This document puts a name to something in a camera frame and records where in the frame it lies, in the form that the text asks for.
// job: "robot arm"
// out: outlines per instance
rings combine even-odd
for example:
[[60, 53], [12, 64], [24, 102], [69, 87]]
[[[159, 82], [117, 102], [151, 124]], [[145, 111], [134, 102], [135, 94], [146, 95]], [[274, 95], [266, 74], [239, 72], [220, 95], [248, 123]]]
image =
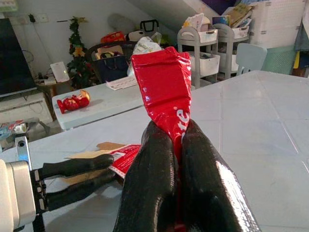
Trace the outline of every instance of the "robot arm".
[[115, 173], [107, 169], [101, 176], [47, 193], [45, 179], [106, 169], [113, 163], [113, 157], [105, 154], [93, 159], [44, 163], [42, 168], [32, 170], [26, 135], [17, 135], [15, 143], [19, 161], [0, 160], [0, 231], [17, 232], [32, 223], [34, 232], [44, 232], [44, 212], [80, 201], [114, 180]]

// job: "red toy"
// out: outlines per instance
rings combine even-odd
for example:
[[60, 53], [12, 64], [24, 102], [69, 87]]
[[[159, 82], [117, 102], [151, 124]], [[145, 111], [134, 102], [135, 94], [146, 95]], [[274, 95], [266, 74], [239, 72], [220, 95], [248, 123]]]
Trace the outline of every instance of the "red toy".
[[90, 103], [90, 95], [86, 90], [81, 90], [81, 94], [76, 96], [72, 95], [71, 98], [66, 98], [63, 101], [57, 100], [57, 104], [61, 113], [64, 114], [66, 110], [72, 111], [79, 108], [88, 106]]

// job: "red bag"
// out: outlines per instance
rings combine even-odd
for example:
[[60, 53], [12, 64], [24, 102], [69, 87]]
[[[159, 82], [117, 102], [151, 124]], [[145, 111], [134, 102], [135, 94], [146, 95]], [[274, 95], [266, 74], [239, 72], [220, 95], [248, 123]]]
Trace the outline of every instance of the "red bag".
[[147, 113], [171, 137], [181, 163], [181, 139], [190, 119], [189, 54], [168, 47], [131, 59]]

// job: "white table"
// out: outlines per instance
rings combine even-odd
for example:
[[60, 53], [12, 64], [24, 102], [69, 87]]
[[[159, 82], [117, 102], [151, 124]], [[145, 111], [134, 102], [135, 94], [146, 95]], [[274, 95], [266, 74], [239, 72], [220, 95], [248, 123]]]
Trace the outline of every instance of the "white table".
[[[264, 232], [309, 232], [309, 80], [254, 71], [192, 92], [192, 118], [236, 173]], [[143, 107], [30, 143], [34, 168], [98, 143], [138, 143]], [[0, 155], [14, 160], [15, 150]], [[57, 179], [48, 191], [63, 188]], [[48, 232], [111, 232], [121, 188], [44, 215]], [[25, 232], [31, 231], [26, 226]]]
[[61, 113], [57, 100], [63, 100], [73, 94], [79, 95], [80, 91], [53, 97], [53, 108], [63, 130], [69, 130], [143, 105], [138, 85], [114, 91], [105, 84], [101, 84], [85, 88], [85, 90], [90, 94], [90, 104], [85, 108], [66, 111], [64, 114]]

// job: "tiled surface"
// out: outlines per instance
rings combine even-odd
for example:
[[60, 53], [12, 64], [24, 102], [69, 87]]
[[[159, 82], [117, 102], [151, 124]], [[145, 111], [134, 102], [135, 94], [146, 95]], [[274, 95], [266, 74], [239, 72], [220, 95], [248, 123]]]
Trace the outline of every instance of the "tiled surface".
[[[309, 232], [308, 100], [308, 79], [261, 71], [192, 92], [192, 119], [236, 173], [264, 232]], [[142, 107], [35, 141], [32, 163], [61, 161], [104, 141], [139, 143], [148, 122]], [[12, 161], [14, 152], [0, 158]], [[60, 180], [48, 186], [62, 187]], [[120, 188], [110, 187], [46, 214], [47, 231], [111, 232]]]

